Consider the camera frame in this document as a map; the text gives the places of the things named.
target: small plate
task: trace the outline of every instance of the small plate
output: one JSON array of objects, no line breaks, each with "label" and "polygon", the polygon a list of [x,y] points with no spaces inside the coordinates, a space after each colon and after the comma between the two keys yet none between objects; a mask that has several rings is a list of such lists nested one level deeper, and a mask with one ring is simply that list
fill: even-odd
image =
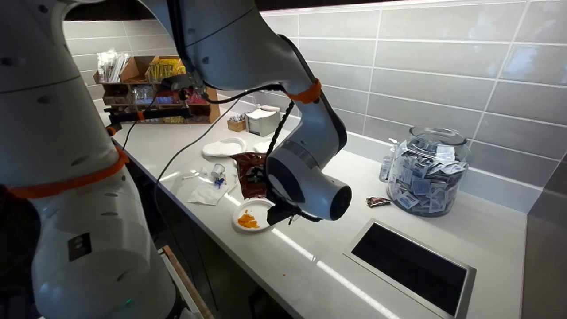
[{"label": "small plate", "polygon": [[202,154],[206,157],[229,157],[246,150],[246,143],[243,138],[225,138],[218,141],[211,141],[202,147]]},{"label": "small plate", "polygon": [[[273,205],[273,202],[266,200],[266,198],[250,198],[245,200],[232,214],[232,223],[245,232],[260,232],[264,228],[269,226],[268,223],[268,209]],[[245,210],[248,209],[248,214],[252,214],[255,217],[255,221],[259,223],[253,228],[243,226],[237,223],[237,219],[245,214]]]}]

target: glass jar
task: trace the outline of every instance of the glass jar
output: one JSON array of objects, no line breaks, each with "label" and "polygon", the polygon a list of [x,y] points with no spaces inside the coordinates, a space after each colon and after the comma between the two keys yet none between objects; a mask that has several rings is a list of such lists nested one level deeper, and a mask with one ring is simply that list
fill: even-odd
[{"label": "glass jar", "polygon": [[388,196],[413,214],[447,214],[468,166],[468,140],[455,129],[411,127],[409,132],[413,138],[393,148],[381,171],[381,179],[388,182]]}]

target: jar lid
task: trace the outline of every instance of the jar lid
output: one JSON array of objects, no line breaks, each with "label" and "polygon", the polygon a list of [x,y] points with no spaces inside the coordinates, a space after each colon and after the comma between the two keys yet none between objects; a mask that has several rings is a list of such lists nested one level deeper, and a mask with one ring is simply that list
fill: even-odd
[{"label": "jar lid", "polygon": [[416,138],[434,140],[447,145],[464,145],[466,136],[462,136],[457,129],[448,127],[422,127],[415,125],[409,132]]}]

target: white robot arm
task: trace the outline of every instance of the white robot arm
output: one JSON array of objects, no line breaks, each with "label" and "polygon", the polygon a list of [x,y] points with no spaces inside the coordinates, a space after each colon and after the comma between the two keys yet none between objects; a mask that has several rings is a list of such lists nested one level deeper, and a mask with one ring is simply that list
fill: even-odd
[{"label": "white robot arm", "polygon": [[[18,0],[0,10],[0,184],[41,217],[32,264],[39,311],[51,317],[167,317],[175,287],[147,232],[126,155],[108,138],[62,33],[73,3]],[[292,44],[252,0],[144,0],[202,81],[218,88],[280,83],[298,99],[298,129],[273,150],[276,193],[337,219],[351,189],[321,173],[346,143]]]},{"label": "white robot arm", "polygon": [[282,85],[301,111],[299,125],[266,163],[275,193],[305,212],[340,217],[351,187],[322,175],[346,145],[346,127],[294,44],[276,35],[253,0],[142,0],[175,39],[179,56],[216,88]]}]

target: kitchen counter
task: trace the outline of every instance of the kitchen counter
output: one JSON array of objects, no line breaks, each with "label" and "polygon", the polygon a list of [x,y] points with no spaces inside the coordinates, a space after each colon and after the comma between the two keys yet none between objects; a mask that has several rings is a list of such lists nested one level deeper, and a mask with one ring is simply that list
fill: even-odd
[{"label": "kitchen counter", "polygon": [[[250,109],[250,104],[239,102],[236,113],[243,109]],[[126,150],[156,177],[170,155],[206,127],[202,124],[138,124]],[[122,143],[126,131],[128,124],[115,140]],[[395,205],[369,209],[367,196],[386,193],[386,184],[377,179],[381,163],[342,150],[324,168],[326,173],[351,184],[354,193],[349,210],[338,221],[312,223],[294,217],[291,225],[282,221],[264,232],[245,233],[232,225],[232,212],[243,200],[239,186],[218,205],[188,203],[177,194],[175,186],[177,175],[211,164],[200,155],[207,141],[229,136],[269,141],[269,136],[232,132],[221,120],[202,141],[174,161],[163,175],[163,189],[264,288],[282,297],[283,304],[299,315],[438,317],[347,256],[347,249],[365,225],[377,221],[477,269],[468,319],[519,317],[526,214],[461,191],[454,209],[441,217],[418,217]]]}]

